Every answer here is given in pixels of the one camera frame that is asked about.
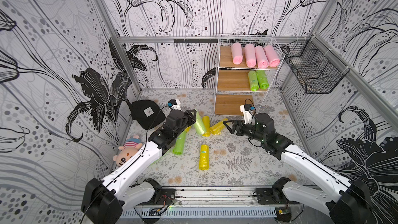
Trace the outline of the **pale green roll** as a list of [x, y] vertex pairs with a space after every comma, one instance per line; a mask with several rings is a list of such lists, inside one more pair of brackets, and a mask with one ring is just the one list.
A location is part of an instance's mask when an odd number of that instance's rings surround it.
[[204, 124], [204, 122], [203, 122], [203, 120], [202, 120], [202, 117], [201, 117], [201, 115], [199, 114], [199, 112], [196, 112], [196, 121], [195, 121], [195, 123], [193, 124], [193, 127], [195, 128], [195, 130], [196, 130], [196, 133], [198, 134], [198, 135], [203, 135], [203, 134], [205, 134], [206, 133], [206, 127], [205, 127], [205, 124]]

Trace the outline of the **green roll dark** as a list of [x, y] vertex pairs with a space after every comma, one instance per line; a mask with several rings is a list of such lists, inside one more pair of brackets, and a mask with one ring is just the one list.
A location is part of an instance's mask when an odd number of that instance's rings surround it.
[[186, 141], [186, 135], [187, 135], [187, 131], [183, 131], [176, 139], [176, 143], [175, 143], [175, 146], [173, 149], [174, 155], [180, 156], [183, 154], [184, 145], [185, 145], [185, 141]]

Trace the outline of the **green roll front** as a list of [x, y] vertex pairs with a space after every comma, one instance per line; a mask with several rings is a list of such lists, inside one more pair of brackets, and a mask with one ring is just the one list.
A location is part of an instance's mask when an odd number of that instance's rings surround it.
[[259, 90], [259, 82], [258, 82], [257, 74], [254, 70], [250, 70], [248, 72], [248, 80], [249, 80], [250, 90], [253, 92], [258, 91]]

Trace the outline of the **green roll sideways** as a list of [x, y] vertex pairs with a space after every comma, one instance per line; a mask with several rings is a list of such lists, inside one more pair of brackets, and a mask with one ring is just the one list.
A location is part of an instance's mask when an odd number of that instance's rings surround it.
[[264, 70], [256, 70], [256, 76], [259, 84], [259, 88], [262, 90], [266, 90], [269, 88], [269, 83], [267, 79], [267, 75]]

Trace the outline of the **pink roll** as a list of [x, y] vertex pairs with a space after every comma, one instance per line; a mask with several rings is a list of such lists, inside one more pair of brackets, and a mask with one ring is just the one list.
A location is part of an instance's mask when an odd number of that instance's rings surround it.
[[255, 67], [257, 60], [256, 60], [256, 52], [254, 44], [247, 44], [244, 47], [244, 53], [245, 53], [246, 65], [249, 68]]
[[243, 50], [241, 47], [241, 43], [234, 43], [231, 46], [231, 54], [232, 54], [232, 59], [233, 63], [235, 65], [239, 65], [243, 61]]
[[260, 69], [268, 68], [269, 62], [262, 46], [255, 46], [257, 67]]
[[264, 48], [265, 55], [268, 60], [269, 67], [278, 67], [280, 65], [280, 58], [272, 45], [265, 46]]

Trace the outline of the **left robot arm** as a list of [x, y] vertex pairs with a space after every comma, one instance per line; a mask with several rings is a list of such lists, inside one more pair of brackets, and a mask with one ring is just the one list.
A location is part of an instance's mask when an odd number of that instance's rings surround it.
[[197, 121], [197, 111], [171, 110], [162, 127], [154, 131], [127, 163], [103, 179], [91, 179], [85, 187], [81, 211], [94, 224], [114, 224], [131, 204], [126, 193], [151, 164], [171, 149], [176, 139]]

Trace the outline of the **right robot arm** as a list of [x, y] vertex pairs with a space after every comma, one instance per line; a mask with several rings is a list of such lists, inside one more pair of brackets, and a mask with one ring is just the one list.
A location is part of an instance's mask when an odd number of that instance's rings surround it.
[[276, 159], [299, 170], [318, 189], [302, 186], [282, 177], [272, 186], [274, 200], [280, 203], [298, 202], [316, 209], [336, 224], [366, 224], [372, 215], [368, 186], [360, 180], [350, 180], [332, 171], [302, 151], [290, 139], [275, 130], [268, 114], [257, 114], [254, 123], [226, 120], [231, 134], [259, 141], [259, 147]]

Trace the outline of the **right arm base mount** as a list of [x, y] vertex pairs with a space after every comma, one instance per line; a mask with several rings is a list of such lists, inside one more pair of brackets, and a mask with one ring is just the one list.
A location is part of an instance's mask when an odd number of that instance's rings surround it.
[[289, 201], [285, 195], [273, 188], [256, 188], [252, 196], [261, 205], [289, 205], [289, 204], [299, 204], [295, 201]]

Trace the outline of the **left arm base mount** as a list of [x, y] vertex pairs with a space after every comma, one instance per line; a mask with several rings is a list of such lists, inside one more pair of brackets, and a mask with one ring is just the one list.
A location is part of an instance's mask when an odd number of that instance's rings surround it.
[[175, 199], [176, 189], [161, 186], [156, 180], [152, 178], [145, 179], [142, 183], [148, 183], [153, 189], [152, 197], [139, 205], [171, 205]]

